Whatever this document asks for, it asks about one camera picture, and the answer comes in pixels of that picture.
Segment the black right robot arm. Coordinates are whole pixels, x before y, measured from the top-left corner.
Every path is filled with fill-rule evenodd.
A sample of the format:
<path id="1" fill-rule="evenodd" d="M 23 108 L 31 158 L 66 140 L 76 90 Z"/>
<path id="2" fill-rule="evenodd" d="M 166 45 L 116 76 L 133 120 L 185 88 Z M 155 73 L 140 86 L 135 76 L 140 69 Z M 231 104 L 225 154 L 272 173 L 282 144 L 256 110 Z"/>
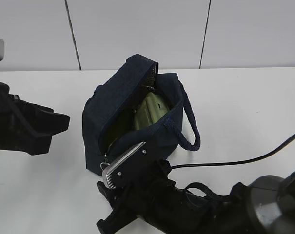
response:
<path id="1" fill-rule="evenodd" d="M 261 176 L 217 195 L 193 182 L 184 189 L 168 178 L 170 164 L 152 164 L 123 188 L 97 187 L 112 212 L 97 222 L 114 234 L 140 218 L 167 234 L 295 234 L 295 171 L 287 178 Z"/>

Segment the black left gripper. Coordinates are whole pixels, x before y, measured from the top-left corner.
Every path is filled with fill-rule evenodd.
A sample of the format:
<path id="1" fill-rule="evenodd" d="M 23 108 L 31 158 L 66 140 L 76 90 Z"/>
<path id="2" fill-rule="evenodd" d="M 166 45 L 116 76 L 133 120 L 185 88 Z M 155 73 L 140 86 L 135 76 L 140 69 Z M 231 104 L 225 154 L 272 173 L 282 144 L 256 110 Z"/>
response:
<path id="1" fill-rule="evenodd" d="M 70 117 L 34 104 L 34 129 L 18 108 L 22 101 L 9 94 L 10 87 L 0 82 L 0 150 L 21 151 L 32 156 L 49 152 L 52 135 L 67 131 Z"/>

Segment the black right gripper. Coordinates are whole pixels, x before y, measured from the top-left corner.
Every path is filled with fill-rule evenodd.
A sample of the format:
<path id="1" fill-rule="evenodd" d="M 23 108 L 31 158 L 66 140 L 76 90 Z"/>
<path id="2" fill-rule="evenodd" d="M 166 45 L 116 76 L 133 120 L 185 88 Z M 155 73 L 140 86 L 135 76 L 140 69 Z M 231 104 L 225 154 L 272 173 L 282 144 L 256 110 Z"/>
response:
<path id="1" fill-rule="evenodd" d="M 115 234 L 137 218 L 156 228 L 198 228 L 210 211 L 209 200 L 176 188 L 168 178 L 170 163 L 152 163 L 122 188 L 110 189 L 97 182 L 112 212 L 96 226 L 101 234 Z"/>

